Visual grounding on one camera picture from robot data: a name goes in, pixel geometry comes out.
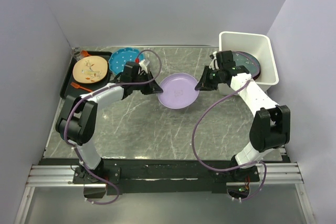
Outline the blue polka dot plate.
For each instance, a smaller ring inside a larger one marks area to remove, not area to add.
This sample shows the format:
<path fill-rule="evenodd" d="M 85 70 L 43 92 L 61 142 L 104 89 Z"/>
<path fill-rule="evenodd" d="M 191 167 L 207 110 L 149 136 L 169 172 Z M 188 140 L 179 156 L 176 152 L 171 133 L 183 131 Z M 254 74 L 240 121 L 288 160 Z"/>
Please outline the blue polka dot plate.
<path fill-rule="evenodd" d="M 108 61 L 110 71 L 116 76 L 123 71 L 124 65 L 128 61 L 135 62 L 139 53 L 140 51 L 138 49 L 131 47 L 121 48 L 115 51 Z"/>

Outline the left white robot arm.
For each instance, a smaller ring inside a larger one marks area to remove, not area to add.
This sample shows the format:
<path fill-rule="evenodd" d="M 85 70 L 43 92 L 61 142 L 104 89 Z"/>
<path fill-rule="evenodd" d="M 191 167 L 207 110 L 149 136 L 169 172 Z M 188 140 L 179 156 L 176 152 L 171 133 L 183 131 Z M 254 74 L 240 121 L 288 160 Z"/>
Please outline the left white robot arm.
<path fill-rule="evenodd" d="M 104 87 L 79 97 L 66 97 L 56 123 L 56 131 L 75 149 L 80 165 L 87 168 L 85 176 L 93 183 L 100 182 L 104 177 L 103 159 L 92 139 L 97 113 L 127 98 L 133 91 L 140 91 L 143 95 L 163 93 L 163 89 L 154 80 L 148 60 L 139 63 L 128 61 L 124 70 Z"/>

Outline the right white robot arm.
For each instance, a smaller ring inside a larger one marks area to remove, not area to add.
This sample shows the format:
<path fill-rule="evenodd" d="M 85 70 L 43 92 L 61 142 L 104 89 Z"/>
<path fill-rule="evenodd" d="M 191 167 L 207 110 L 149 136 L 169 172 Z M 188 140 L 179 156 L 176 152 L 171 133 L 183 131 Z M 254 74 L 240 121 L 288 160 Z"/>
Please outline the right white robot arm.
<path fill-rule="evenodd" d="M 290 140 L 290 109 L 272 100 L 254 81 L 245 66 L 238 66 L 232 51 L 216 51 L 211 63 L 204 67 L 195 86 L 196 91 L 217 90 L 219 84 L 228 85 L 233 92 L 215 102 L 216 105 L 234 95 L 239 95 L 250 109 L 254 119 L 249 131 L 249 143 L 233 156 L 228 171 L 235 181 L 248 175 L 248 168 L 260 163 L 272 150 Z"/>

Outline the lilac plastic bear plate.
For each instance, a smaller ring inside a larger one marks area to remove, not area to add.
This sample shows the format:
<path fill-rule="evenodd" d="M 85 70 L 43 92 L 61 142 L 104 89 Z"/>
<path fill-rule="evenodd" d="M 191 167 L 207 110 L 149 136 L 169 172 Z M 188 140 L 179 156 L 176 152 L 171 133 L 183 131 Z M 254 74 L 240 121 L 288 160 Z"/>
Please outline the lilac plastic bear plate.
<path fill-rule="evenodd" d="M 160 83 L 163 93 L 157 95 L 166 108 L 177 110 L 188 107 L 196 101 L 199 91 L 195 90 L 197 80 L 187 73 L 172 74 Z"/>

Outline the dark blue floral plate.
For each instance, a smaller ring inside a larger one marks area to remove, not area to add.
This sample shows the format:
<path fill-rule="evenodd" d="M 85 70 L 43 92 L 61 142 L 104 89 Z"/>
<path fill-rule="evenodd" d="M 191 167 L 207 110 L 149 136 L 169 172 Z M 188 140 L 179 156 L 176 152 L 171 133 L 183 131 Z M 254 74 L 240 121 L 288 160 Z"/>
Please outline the dark blue floral plate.
<path fill-rule="evenodd" d="M 233 51 L 233 60 L 237 66 L 244 66 L 254 80 L 257 80 L 261 73 L 259 61 L 251 54 L 242 51 Z"/>

